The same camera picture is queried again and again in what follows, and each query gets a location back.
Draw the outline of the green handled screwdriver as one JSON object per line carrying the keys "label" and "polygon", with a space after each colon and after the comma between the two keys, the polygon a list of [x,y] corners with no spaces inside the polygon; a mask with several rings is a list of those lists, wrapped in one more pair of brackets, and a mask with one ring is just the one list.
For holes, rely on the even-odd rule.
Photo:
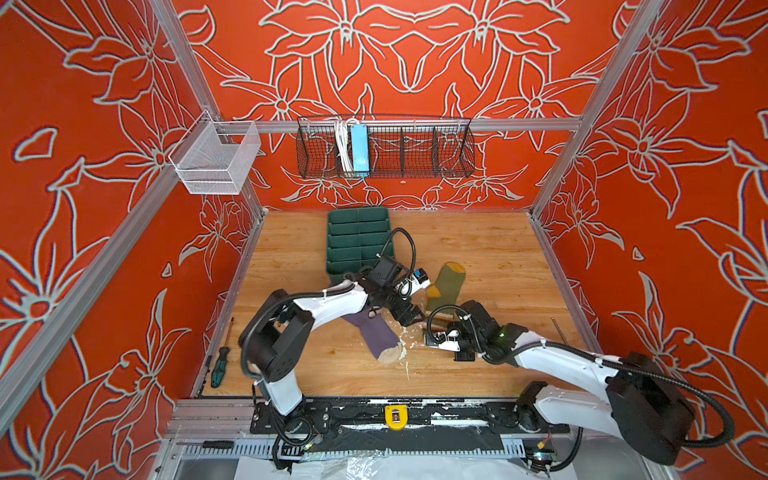
{"label": "green handled screwdriver", "polygon": [[214,367],[211,371],[210,387],[212,389],[218,389],[225,378],[230,351],[231,349],[228,346],[223,346],[218,349]]}

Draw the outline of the green plastic divider tray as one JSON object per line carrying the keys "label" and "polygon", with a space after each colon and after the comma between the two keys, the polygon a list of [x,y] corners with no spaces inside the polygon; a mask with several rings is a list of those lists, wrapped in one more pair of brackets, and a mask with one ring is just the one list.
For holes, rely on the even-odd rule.
{"label": "green plastic divider tray", "polygon": [[332,284],[373,267],[392,230],[385,207],[337,209],[327,215],[326,274]]}

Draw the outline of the green striped sock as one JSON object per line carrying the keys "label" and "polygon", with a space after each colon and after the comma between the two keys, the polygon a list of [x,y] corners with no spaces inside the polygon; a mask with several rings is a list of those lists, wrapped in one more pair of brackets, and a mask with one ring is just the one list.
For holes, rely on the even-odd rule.
{"label": "green striped sock", "polygon": [[427,288],[426,310],[431,314],[438,307],[455,304],[466,279],[466,269],[457,262],[446,262],[437,279]]}

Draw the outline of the metal hex key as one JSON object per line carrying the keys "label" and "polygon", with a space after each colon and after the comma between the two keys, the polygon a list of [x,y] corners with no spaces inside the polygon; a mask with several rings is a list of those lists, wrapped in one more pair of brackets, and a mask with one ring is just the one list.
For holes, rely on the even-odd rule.
{"label": "metal hex key", "polygon": [[567,337],[565,336],[564,331],[560,327],[560,324],[558,323],[558,321],[554,317],[551,317],[550,319],[551,319],[551,322],[554,325],[554,327],[555,327],[555,329],[556,329],[556,331],[557,331],[557,333],[558,333],[558,335],[559,335],[559,337],[561,339],[561,342],[564,345],[566,345],[566,346],[570,346],[570,343],[569,343]]}

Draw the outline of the light blue box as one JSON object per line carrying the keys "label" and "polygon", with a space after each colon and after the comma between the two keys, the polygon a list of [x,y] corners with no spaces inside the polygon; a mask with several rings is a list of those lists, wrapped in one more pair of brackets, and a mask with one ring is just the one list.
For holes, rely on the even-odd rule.
{"label": "light blue box", "polygon": [[368,127],[361,123],[352,124],[350,138],[353,173],[358,177],[366,177],[370,173]]}

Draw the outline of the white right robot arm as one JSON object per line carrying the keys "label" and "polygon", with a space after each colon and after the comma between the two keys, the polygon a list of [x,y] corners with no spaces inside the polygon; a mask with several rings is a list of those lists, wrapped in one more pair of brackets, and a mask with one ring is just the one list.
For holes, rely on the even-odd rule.
{"label": "white right robot arm", "polygon": [[718,448],[735,435],[735,422],[710,394],[664,374],[647,356],[584,351],[528,328],[500,325],[477,301],[451,305],[454,319],[442,331],[427,316],[425,343],[454,353],[544,373],[567,383],[530,383],[516,401],[519,425],[537,431],[572,425],[623,440],[646,459],[672,465],[680,451]]}

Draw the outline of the purple sock beige toe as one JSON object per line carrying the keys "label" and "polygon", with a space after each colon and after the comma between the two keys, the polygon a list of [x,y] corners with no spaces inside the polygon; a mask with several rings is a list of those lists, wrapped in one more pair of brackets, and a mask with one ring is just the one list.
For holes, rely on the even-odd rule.
{"label": "purple sock beige toe", "polygon": [[405,353],[399,337],[381,314],[366,308],[358,313],[345,315],[343,319],[359,330],[372,356],[379,363],[393,364]]}

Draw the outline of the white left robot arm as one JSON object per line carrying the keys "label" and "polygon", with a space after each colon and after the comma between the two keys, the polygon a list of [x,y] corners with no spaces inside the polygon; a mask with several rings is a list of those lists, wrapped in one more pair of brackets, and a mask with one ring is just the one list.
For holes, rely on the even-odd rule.
{"label": "white left robot arm", "polygon": [[425,270],[384,255],[372,267],[346,273],[340,283],[321,291],[275,290],[238,339],[243,374],[278,414],[287,417],[303,400],[295,369],[315,330],[343,319],[359,330],[376,360],[391,363],[404,348],[381,312],[389,312],[403,327],[423,321],[413,296],[430,284]]}

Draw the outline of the clear plastic wall bin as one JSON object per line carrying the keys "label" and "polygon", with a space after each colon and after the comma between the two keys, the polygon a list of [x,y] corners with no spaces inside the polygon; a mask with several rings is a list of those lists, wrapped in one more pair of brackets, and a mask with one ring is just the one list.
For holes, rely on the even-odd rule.
{"label": "clear plastic wall bin", "polygon": [[193,195],[238,195],[261,151],[255,122],[215,121],[204,111],[169,154]]}

